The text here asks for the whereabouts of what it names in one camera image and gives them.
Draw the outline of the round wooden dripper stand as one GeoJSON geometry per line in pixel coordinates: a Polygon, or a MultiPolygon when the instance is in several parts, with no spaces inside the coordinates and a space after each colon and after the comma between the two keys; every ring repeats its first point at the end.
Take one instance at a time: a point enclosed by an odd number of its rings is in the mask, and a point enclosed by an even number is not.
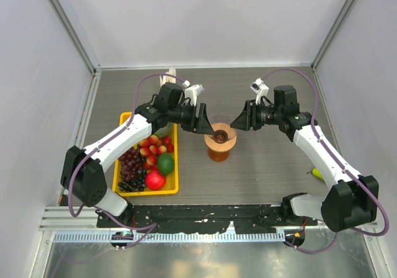
{"type": "Polygon", "coordinates": [[[208,148],[211,148],[212,150],[219,152],[231,150],[235,146],[236,140],[237,140],[237,133],[236,133],[236,138],[227,141],[226,143],[217,143],[212,139],[212,135],[204,135],[204,141],[205,144],[208,146],[208,148]]]}

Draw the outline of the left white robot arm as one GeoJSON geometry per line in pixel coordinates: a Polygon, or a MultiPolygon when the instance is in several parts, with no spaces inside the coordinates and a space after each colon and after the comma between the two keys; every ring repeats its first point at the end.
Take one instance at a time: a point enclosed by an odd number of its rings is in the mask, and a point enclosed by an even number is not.
{"type": "Polygon", "coordinates": [[[72,146],[66,152],[60,181],[68,197],[106,211],[117,226],[128,226],[133,213],[129,203],[107,187],[106,170],[132,146],[168,123],[179,124],[186,132],[213,134],[206,105],[197,104],[203,91],[199,84],[165,83],[152,103],[139,105],[127,121],[104,138],[83,149],[72,146]]]}

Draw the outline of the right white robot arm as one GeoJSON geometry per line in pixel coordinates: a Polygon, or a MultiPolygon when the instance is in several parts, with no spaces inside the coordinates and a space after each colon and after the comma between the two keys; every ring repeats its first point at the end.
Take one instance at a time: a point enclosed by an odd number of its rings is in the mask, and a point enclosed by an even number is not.
{"type": "Polygon", "coordinates": [[[370,223],[377,217],[379,185],[373,176],[363,176],[336,151],[309,112],[300,112],[297,92],[291,85],[274,88],[274,100],[266,97],[269,88],[257,79],[251,84],[254,100],[246,101],[243,111],[231,123],[238,130],[258,130],[276,125],[299,147],[319,170],[328,188],[326,197],[306,193],[288,195],[282,200],[280,216],[294,225],[302,217],[324,222],[333,232],[370,223]]]}

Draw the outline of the green netted melon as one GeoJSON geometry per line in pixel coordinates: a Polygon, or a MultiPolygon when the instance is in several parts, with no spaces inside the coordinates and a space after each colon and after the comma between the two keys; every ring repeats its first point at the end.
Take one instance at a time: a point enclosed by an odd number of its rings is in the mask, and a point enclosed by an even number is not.
{"type": "Polygon", "coordinates": [[[166,126],[159,128],[157,131],[155,131],[154,135],[156,135],[159,139],[163,139],[172,132],[172,129],[173,123],[169,122],[166,126]]]}

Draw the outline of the green lime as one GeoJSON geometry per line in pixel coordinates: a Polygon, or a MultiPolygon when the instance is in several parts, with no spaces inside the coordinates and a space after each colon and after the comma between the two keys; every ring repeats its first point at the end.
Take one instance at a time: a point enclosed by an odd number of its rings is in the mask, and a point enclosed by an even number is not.
{"type": "Polygon", "coordinates": [[[157,168],[162,175],[170,175],[175,168],[173,157],[169,153],[163,153],[158,157],[157,168]]]}

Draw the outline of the yellow plastic fruit tray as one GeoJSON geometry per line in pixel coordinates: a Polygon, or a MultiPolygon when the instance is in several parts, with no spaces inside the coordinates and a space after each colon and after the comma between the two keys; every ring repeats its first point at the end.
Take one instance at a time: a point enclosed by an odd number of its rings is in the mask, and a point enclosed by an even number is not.
{"type": "Polygon", "coordinates": [[[115,162],[112,190],[122,197],[169,195],[179,190],[177,125],[144,138],[115,162]]]}

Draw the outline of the red apple front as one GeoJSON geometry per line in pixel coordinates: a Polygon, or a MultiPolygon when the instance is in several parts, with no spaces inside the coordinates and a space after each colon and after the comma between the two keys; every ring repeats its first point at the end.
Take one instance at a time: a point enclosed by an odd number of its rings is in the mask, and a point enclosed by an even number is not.
{"type": "Polygon", "coordinates": [[[166,183],[166,176],[162,175],[158,170],[151,170],[145,177],[146,187],[156,191],[161,189],[166,183]]]}

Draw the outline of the dark purple grape bunch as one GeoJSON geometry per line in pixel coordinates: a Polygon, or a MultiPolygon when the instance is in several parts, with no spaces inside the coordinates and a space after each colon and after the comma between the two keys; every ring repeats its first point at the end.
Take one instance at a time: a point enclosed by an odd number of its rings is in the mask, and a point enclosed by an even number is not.
{"type": "Polygon", "coordinates": [[[120,192],[143,192],[146,184],[147,171],[144,169],[144,159],[135,148],[130,148],[118,159],[120,163],[120,182],[117,184],[120,192]]]}

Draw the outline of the green pear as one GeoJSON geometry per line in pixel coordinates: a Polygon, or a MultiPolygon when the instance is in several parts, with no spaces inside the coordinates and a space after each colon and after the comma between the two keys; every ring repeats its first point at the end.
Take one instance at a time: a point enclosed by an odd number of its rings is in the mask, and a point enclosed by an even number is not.
{"type": "Polygon", "coordinates": [[[324,181],[322,174],[320,173],[320,171],[317,168],[313,168],[311,171],[308,172],[308,174],[311,174],[315,178],[324,181]]]}

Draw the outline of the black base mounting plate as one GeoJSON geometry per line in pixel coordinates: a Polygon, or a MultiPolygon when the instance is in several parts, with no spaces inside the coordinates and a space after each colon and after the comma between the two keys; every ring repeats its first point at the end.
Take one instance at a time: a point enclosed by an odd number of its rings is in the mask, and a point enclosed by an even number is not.
{"type": "Polygon", "coordinates": [[[231,224],[237,234],[270,233],[279,226],[309,224],[304,217],[287,215],[279,205],[129,205],[127,211],[111,219],[96,208],[99,228],[139,228],[142,233],[188,235],[222,234],[231,224]]]}

